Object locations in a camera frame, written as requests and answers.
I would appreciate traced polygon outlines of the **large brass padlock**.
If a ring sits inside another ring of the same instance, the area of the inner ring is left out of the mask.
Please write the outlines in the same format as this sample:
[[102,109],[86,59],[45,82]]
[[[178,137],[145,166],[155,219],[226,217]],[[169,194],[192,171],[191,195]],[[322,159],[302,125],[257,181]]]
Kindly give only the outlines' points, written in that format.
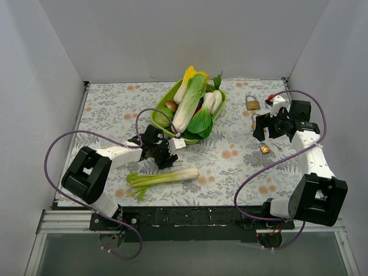
[[254,110],[260,110],[260,103],[257,100],[256,96],[254,96],[253,94],[248,94],[245,97],[245,101],[246,101],[246,108],[248,111],[254,111]]
[[251,116],[251,119],[252,119],[252,128],[253,128],[253,130],[255,130],[256,129],[256,117],[258,116],[258,114],[253,114],[252,116]]

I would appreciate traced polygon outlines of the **small brass padlock shackle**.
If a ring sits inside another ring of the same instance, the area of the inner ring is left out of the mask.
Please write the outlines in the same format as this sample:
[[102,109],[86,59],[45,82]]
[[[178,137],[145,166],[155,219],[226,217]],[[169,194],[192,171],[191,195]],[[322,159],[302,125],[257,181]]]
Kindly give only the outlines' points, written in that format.
[[182,166],[184,164],[184,161],[183,160],[176,160],[172,166],[173,167],[177,167],[177,166]]

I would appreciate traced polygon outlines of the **small brass padlock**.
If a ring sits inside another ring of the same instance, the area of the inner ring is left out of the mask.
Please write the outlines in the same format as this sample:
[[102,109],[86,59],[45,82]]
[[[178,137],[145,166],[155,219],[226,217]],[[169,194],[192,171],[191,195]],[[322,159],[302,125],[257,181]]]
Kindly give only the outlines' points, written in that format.
[[266,143],[261,142],[259,144],[259,146],[260,146],[260,150],[263,154],[267,154],[267,153],[271,152],[271,149],[269,148],[269,146]]

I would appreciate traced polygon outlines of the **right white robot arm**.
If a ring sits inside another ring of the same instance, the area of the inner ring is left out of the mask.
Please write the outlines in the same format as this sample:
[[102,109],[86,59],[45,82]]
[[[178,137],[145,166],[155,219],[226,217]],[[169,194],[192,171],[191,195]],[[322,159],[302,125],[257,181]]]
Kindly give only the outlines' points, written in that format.
[[300,153],[302,178],[289,198],[268,199],[269,209],[260,214],[261,224],[276,227],[282,219],[296,219],[309,223],[333,226],[348,192],[345,181],[338,180],[329,168],[323,150],[317,145],[320,130],[310,122],[311,104],[292,101],[289,108],[280,95],[268,99],[270,113],[256,117],[253,136],[265,140],[286,135],[294,149]]

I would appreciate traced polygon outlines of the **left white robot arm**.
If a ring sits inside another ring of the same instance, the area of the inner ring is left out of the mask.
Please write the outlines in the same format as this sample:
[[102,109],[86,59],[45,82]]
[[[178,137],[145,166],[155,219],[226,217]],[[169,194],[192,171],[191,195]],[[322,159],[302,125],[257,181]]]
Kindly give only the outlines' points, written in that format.
[[103,214],[103,224],[111,230],[122,224],[119,205],[104,192],[111,170],[128,163],[153,158],[159,169],[169,168],[178,160],[177,150],[186,147],[183,138],[167,139],[163,131],[149,125],[143,134],[123,145],[105,149],[82,147],[62,178],[62,187]]

